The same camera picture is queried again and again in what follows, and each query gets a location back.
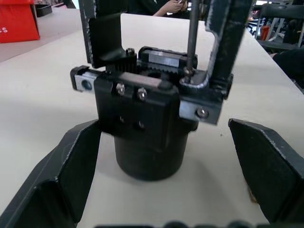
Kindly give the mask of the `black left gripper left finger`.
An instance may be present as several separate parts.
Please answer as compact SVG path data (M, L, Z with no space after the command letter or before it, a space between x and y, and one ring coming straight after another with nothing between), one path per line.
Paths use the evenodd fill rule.
M101 130L93 120L68 130L32 170L0 217L2 228L75 228L95 174Z

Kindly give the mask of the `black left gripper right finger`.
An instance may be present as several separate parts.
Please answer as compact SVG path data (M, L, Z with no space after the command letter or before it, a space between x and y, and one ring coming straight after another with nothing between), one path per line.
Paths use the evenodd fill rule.
M304 226L304 159L275 130L228 122L245 181L271 226Z

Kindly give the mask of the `bystander bare hand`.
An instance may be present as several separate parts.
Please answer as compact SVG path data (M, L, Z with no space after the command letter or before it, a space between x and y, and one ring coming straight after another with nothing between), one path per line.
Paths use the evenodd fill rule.
M187 0L170 0L165 5L166 12L176 13L179 11L185 11L188 7Z

